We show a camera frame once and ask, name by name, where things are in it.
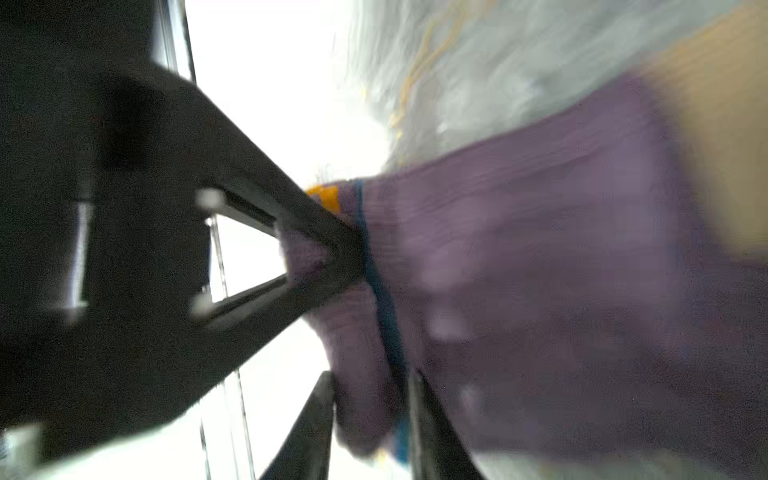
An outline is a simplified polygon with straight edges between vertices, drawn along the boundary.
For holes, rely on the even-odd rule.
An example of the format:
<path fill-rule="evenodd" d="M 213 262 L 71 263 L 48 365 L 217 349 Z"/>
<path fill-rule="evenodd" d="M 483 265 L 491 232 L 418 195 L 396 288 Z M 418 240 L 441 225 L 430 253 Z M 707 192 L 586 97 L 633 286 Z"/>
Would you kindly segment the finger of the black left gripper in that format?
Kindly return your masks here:
<path fill-rule="evenodd" d="M 206 292 L 209 220 L 331 251 L 298 282 Z M 175 420 L 362 274 L 358 233 L 188 82 L 147 63 L 1 59 L 1 424 L 66 457 Z"/>

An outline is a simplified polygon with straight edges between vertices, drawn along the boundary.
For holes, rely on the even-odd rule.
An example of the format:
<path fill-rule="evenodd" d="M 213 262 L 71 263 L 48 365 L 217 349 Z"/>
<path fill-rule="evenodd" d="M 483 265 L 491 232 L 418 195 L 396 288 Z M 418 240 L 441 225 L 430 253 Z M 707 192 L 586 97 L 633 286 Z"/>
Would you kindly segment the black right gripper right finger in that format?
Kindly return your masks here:
<path fill-rule="evenodd" d="M 410 464 L 418 480 L 483 480 L 428 382 L 416 369 L 408 377 Z"/>

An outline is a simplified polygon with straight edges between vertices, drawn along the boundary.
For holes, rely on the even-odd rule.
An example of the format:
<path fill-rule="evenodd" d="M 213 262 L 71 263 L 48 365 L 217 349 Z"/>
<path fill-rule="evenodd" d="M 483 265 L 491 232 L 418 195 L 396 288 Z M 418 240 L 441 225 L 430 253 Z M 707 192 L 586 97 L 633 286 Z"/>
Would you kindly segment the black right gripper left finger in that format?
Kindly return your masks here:
<path fill-rule="evenodd" d="M 334 381 L 323 372 L 261 480 L 326 480 L 334 422 Z"/>

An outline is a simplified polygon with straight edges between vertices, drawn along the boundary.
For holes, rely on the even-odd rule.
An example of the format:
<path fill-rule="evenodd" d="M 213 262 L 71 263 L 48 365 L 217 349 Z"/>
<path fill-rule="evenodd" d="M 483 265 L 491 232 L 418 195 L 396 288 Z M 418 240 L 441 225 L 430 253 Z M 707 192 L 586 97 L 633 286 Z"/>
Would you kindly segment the purple sock tan toe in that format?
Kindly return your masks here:
<path fill-rule="evenodd" d="M 359 1 L 365 273 L 310 312 L 358 457 L 419 371 L 491 466 L 767 475 L 767 5 Z"/>

